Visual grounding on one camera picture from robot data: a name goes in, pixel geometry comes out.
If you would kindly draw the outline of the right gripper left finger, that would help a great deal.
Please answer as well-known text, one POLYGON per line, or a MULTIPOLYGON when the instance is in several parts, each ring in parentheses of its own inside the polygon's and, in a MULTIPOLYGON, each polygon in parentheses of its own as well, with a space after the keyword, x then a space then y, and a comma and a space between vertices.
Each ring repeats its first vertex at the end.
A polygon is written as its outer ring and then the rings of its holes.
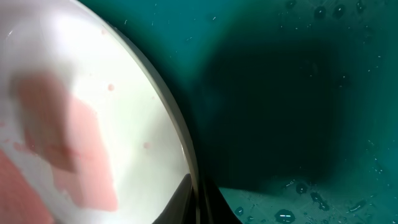
POLYGON ((186 174, 153 224, 196 224, 196 200, 192 178, 186 174))

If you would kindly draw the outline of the white plate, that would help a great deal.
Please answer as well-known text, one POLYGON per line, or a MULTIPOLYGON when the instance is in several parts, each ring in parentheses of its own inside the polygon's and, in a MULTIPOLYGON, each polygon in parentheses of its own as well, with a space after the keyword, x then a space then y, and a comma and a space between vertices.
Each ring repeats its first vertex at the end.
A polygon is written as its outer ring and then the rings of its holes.
POLYGON ((153 223, 190 174, 157 70, 78 1, 1 2, 1 222, 153 223))

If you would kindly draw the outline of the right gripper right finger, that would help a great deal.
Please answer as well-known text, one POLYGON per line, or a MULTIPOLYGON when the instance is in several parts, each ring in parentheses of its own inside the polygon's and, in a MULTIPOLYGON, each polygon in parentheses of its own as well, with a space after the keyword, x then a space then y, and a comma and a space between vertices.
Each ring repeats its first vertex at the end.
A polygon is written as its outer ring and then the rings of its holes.
POLYGON ((209 177, 202 179, 200 186, 200 223, 241 224, 209 177))

